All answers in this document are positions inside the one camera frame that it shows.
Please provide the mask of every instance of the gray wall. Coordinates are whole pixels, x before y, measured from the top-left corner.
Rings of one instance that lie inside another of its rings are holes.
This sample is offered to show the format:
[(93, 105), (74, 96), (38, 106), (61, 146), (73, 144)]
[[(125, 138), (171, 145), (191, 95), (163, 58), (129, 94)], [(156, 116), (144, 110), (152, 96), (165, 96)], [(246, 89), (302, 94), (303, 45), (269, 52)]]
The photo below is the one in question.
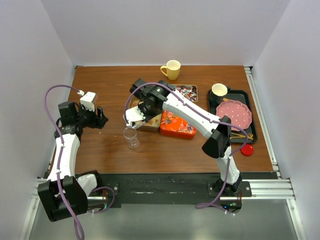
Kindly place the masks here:
[(77, 65), (252, 66), (290, 0), (41, 0)]
[[(73, 68), (40, 0), (0, 1), (0, 239), (19, 239), (35, 179), (53, 153), (45, 90), (71, 84)], [(49, 108), (68, 95), (57, 90)]]
[(253, 67), (279, 169), (308, 239), (320, 239), (320, 1), (292, 0)]

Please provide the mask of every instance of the pink plate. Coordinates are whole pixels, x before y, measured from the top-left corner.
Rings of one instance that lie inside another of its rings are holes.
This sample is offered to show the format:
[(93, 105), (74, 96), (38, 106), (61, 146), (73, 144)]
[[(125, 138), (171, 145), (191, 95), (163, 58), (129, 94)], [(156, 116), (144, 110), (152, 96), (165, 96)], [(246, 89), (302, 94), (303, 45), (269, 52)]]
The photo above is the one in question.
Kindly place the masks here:
[(252, 113), (247, 107), (240, 101), (228, 100), (223, 101), (216, 108), (216, 115), (220, 118), (228, 116), (231, 119), (233, 125), (237, 125), (242, 129), (247, 129), (252, 123)]

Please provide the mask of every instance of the brown tabletop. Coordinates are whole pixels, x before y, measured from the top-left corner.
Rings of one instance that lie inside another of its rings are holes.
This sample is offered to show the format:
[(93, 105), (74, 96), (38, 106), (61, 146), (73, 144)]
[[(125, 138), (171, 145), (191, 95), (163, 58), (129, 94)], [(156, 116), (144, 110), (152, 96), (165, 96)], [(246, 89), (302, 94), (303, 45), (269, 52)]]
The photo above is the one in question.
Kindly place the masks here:
[[(99, 173), (219, 172), (215, 160), (203, 153), (201, 147), (206, 139), (199, 132), (194, 139), (187, 140), (139, 131), (140, 146), (135, 150), (127, 147), (123, 137), (124, 104), (138, 78), (146, 82), (166, 80), (171, 84), (197, 85), (196, 104), (206, 111), (209, 110), (207, 92), (213, 84), (223, 83), (231, 89), (245, 90), (249, 93), (258, 141), (252, 145), (252, 156), (237, 152), (235, 163), (242, 172), (273, 170), (243, 66), (182, 66), (175, 81), (168, 80), (160, 72), (160, 66), (102, 66), (77, 67), (75, 71), (72, 85), (97, 93), (96, 105), (103, 107), (109, 118), (103, 129), (84, 129), (76, 155), (76, 173), (90, 170)], [(71, 91), (69, 99), (79, 102), (75, 91)]]

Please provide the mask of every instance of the mug handle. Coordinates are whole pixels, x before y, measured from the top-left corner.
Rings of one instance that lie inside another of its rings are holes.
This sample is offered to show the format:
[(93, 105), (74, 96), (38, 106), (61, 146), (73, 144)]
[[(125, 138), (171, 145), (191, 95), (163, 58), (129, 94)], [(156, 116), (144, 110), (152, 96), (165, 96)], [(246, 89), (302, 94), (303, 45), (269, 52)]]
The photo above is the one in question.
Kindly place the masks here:
[(164, 72), (163, 69), (167, 69), (167, 66), (161, 66), (161, 67), (160, 67), (160, 71), (161, 71), (166, 77), (168, 77), (168, 74), (167, 74), (166, 72)]

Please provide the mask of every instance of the gray floor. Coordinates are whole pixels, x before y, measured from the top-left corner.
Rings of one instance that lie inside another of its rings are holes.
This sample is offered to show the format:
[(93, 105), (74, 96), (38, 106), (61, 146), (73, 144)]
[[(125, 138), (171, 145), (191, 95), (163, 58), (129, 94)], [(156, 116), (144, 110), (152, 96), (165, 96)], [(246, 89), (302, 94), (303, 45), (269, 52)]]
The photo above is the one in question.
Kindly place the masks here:
[[(193, 205), (124, 204), (79, 216), (86, 240), (296, 240), (286, 200), (245, 200), (233, 217)], [(71, 218), (50, 222), (40, 204), (30, 240), (76, 239)]]

